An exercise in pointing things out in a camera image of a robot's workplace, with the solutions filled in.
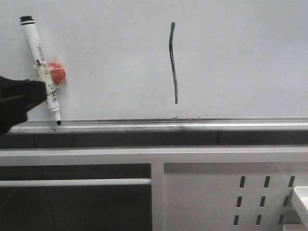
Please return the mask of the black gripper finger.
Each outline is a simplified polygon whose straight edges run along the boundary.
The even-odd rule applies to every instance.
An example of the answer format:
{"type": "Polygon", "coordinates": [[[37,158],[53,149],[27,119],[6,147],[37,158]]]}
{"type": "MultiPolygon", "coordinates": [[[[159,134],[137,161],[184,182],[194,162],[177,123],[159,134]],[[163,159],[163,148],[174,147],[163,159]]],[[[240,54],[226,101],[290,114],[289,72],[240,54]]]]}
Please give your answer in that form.
{"type": "Polygon", "coordinates": [[[41,81],[0,78],[0,134],[28,120],[27,112],[47,99],[41,81]]]}

